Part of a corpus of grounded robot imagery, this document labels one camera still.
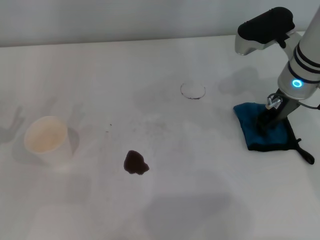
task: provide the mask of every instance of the white tabletop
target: white tabletop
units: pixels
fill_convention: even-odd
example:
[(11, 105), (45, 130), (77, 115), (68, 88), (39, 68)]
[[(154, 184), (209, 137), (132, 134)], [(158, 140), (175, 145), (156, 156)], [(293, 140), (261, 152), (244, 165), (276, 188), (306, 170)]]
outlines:
[[(319, 239), (320, 112), (289, 116), (314, 165), (248, 151), (233, 106), (265, 103), (287, 56), (277, 45), (239, 56), (234, 40), (0, 48), (0, 239)], [(192, 81), (200, 100), (180, 93)], [(47, 115), (67, 122), (75, 150), (59, 169), (23, 147)], [(129, 150), (144, 175), (124, 170)]]

